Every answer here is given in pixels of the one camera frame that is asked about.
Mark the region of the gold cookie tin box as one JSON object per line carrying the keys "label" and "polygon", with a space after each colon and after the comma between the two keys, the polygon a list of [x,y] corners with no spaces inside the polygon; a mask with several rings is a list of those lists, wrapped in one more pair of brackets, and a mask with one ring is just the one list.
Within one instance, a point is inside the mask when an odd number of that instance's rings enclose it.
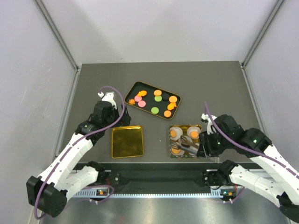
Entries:
{"label": "gold cookie tin box", "polygon": [[173,159],[196,158],[199,149],[200,125],[171,125],[169,127],[169,152]]}

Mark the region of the green round cookie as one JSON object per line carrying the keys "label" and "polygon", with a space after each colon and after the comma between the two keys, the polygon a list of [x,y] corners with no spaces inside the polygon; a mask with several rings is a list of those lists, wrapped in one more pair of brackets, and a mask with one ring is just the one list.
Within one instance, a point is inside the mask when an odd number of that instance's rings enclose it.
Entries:
{"label": "green round cookie", "polygon": [[151,112],[152,112],[153,114],[158,114],[158,113],[159,113],[159,108],[158,108],[158,107],[152,107],[152,108],[151,108]]}

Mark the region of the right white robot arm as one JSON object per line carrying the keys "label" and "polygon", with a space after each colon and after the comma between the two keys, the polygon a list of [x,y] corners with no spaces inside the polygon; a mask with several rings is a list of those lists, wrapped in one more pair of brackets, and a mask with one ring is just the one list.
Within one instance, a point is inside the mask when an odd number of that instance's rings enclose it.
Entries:
{"label": "right white robot arm", "polygon": [[261,167],[267,180],[231,160],[217,171],[205,171],[206,184],[239,185],[272,202],[290,220],[299,221],[299,173],[279,153],[272,141],[259,129],[243,129],[230,115],[203,113],[206,131],[199,134],[198,157],[216,157],[233,149]]}

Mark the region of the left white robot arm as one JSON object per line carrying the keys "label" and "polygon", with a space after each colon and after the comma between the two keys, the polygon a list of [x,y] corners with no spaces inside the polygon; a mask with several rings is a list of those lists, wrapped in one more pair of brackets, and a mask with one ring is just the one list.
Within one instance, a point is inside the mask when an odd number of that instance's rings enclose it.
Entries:
{"label": "left white robot arm", "polygon": [[80,190],[89,188],[93,183],[101,185],[105,182],[105,172],[92,165],[86,165],[74,175],[71,172],[107,129],[130,124],[131,117],[125,104],[121,104],[121,111],[118,110],[115,95],[119,94],[115,88],[106,93],[99,91],[100,100],[93,113],[78,125],[62,152],[42,173],[27,180],[28,203],[34,207],[36,220],[45,215],[57,217]]}

